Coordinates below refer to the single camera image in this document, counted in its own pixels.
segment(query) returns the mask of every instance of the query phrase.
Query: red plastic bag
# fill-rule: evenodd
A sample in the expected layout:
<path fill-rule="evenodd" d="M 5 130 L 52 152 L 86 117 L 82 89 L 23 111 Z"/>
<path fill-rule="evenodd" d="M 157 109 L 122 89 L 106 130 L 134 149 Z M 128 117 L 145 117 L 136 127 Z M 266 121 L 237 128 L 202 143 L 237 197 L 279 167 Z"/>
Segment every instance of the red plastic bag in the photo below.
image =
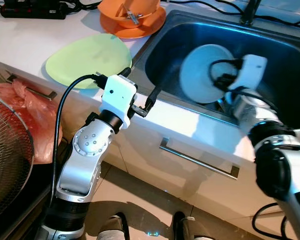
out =
<path fill-rule="evenodd" d="M 0 83 L 0 98 L 19 114 L 28 127 L 33 138 L 34 164 L 49 164 L 52 162 L 58 106 L 26 87 L 20 79 L 14 79 L 12 84 Z M 60 126 L 58 143 L 61 138 Z"/>

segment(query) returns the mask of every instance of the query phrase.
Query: faucet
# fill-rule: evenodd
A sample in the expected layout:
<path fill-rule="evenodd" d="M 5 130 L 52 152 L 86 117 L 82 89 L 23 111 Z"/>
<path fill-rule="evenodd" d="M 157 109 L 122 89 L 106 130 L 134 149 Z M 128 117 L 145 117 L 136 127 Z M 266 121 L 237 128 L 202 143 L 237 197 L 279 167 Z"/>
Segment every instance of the faucet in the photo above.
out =
<path fill-rule="evenodd" d="M 243 11 L 243 15 L 240 19 L 241 24 L 248 25 L 248 26 L 252 25 L 260 2 L 261 0 L 249 0 L 245 10 Z"/>

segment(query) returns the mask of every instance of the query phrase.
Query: drawer handle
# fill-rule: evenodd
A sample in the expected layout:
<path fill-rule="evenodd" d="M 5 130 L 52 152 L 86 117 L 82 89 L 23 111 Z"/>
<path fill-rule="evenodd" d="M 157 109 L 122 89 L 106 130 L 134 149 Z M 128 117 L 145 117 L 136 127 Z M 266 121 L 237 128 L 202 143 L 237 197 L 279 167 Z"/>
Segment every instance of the drawer handle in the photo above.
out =
<path fill-rule="evenodd" d="M 6 79 L 6 81 L 7 81 L 8 83 L 12 84 L 12 82 L 13 82 L 14 79 L 16 79 L 16 78 L 17 78 L 17 77 L 16 77 L 15 75 L 11 75 L 10 77 L 8 77 L 8 78 Z M 58 95 L 55 91 L 52 91 L 49 95 L 45 95 L 45 94 L 43 94 L 43 93 L 41 93 L 41 92 L 38 92 L 38 91 L 36 91 L 36 90 L 33 90 L 33 89 L 29 88 L 29 87 L 26 87 L 25 89 L 27 89 L 29 92 L 32 92 L 32 93 L 34 93 L 34 94 L 37 94 L 37 95 L 39 95 L 39 96 L 41 96 L 41 97 L 43 97 L 43 98 L 45 98 L 45 99 L 48 99 L 49 101 L 52 101 L 52 100 Z"/>
<path fill-rule="evenodd" d="M 195 158 L 193 158 L 191 156 L 188 156 L 188 155 L 186 155 L 186 154 L 184 154 L 182 152 L 179 152 L 177 150 L 174 150 L 174 149 L 168 147 L 167 146 L 168 142 L 169 142 L 169 138 L 164 137 L 162 139 L 162 141 L 161 141 L 161 144 L 160 144 L 159 148 L 163 149 L 163 150 L 165 150 L 165 151 L 167 151 L 169 153 L 172 153 L 174 155 L 177 155 L 177 156 L 179 156 L 181 158 L 184 158 L 184 159 L 186 159 L 186 160 L 188 160 L 190 162 L 198 164 L 198 165 L 200 165 L 200 166 L 202 166 L 204 168 L 207 168 L 207 169 L 209 169 L 209 170 L 211 170 L 211 171 L 213 171 L 213 172 L 215 172 L 217 174 L 223 175 L 223 176 L 225 176 L 227 178 L 234 179 L 234 180 L 238 179 L 239 170 L 240 170 L 239 167 L 232 165 L 231 172 L 224 171 L 224 170 L 222 170 L 220 168 L 212 166 L 212 165 L 210 165 L 208 163 L 205 163 L 203 161 L 199 161 L 199 160 L 197 160 L 197 159 L 195 159 Z"/>

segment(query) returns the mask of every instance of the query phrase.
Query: orange plate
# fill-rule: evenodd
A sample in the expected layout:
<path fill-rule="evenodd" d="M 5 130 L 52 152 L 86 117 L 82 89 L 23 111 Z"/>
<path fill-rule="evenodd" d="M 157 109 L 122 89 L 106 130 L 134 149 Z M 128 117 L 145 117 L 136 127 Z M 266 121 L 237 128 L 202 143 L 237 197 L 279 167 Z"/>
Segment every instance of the orange plate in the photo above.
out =
<path fill-rule="evenodd" d="M 166 20 L 166 11 L 159 7 L 156 12 L 144 19 L 143 25 L 137 28 L 124 28 L 117 21 L 100 13 L 100 24 L 102 28 L 110 34 L 122 39 L 137 39 L 149 36 L 158 31 Z"/>

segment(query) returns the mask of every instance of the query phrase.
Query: green plate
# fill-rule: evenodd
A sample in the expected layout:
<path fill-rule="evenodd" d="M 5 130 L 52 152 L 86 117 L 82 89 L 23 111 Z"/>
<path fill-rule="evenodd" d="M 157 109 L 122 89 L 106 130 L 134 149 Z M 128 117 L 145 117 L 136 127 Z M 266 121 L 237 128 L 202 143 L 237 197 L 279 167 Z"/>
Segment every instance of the green plate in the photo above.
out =
<path fill-rule="evenodd" d="M 60 49 L 45 64 L 55 81 L 69 86 L 77 78 L 99 72 L 111 76 L 131 67 L 127 46 L 115 35 L 102 33 L 85 37 Z M 77 89 L 96 89 L 92 79 L 78 83 Z"/>

